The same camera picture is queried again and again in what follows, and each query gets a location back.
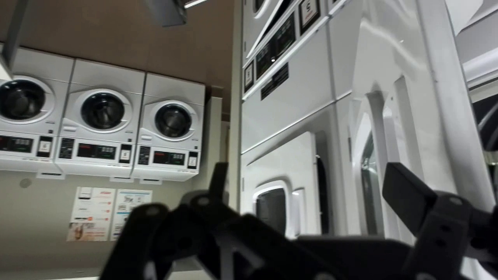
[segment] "display screen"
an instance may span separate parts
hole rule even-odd
[[[156,151],[154,153],[154,164],[159,164],[159,165],[185,165],[185,154]]]
[[[115,159],[115,147],[101,147],[101,145],[89,145],[80,143],[78,157],[90,157],[90,159]]]
[[[27,153],[33,148],[33,139],[0,136],[0,151]]]

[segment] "round dryer window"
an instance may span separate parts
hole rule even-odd
[[[190,133],[192,117],[185,108],[168,105],[157,111],[156,128],[168,139],[181,139]]]
[[[13,122],[36,119],[45,106],[45,91],[42,86],[14,80],[0,86],[0,114]]]
[[[81,117],[94,129],[114,129],[125,117],[125,105],[112,94],[95,94],[83,103]]]

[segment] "button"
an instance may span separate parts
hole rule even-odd
[[[129,150],[122,150],[122,161],[129,161]]]
[[[188,157],[188,167],[198,167],[198,157]]]
[[[51,150],[51,142],[41,142],[41,147],[39,147],[39,153],[50,153]]]

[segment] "label sticker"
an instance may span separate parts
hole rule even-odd
[[[321,17],[321,7],[318,0],[304,0],[299,7],[299,11],[300,35],[304,35]]]
[[[136,207],[142,204],[150,204],[151,201],[153,201],[151,190],[118,190],[118,195],[115,199],[114,218],[112,218],[111,241],[117,241],[120,238],[120,234],[126,224],[129,213]]]
[[[251,63],[244,70],[244,91],[251,89],[254,84],[254,63]]]
[[[67,241],[108,241],[115,190],[78,187]]]

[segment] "control panel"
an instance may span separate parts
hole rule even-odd
[[[280,27],[272,39],[255,58],[255,72],[260,78],[296,42],[294,14]]]
[[[27,153],[33,150],[33,139],[0,136],[0,151]]]

